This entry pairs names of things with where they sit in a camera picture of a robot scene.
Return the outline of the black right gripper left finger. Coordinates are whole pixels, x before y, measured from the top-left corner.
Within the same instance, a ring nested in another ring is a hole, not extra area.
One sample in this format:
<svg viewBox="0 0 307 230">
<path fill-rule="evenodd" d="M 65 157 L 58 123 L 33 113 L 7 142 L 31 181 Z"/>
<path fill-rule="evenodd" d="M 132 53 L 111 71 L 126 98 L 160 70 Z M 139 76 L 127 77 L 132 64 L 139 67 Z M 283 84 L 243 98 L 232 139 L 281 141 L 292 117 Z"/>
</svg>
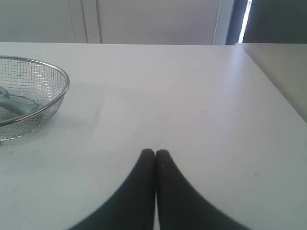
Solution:
<svg viewBox="0 0 307 230">
<path fill-rule="evenodd" d="M 155 153 L 143 149 L 115 193 L 72 230 L 152 230 L 155 215 Z"/>
</svg>

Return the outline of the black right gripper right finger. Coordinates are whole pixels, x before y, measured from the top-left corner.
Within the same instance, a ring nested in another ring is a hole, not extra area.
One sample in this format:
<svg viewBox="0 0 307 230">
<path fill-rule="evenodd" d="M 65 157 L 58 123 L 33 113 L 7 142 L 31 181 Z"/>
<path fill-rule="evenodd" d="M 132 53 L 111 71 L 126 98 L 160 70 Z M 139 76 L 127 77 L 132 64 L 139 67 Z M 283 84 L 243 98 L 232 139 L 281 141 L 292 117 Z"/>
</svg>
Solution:
<svg viewBox="0 0 307 230">
<path fill-rule="evenodd" d="M 170 153 L 156 152 L 156 194 L 161 230 L 247 230 L 214 207 L 188 182 Z"/>
</svg>

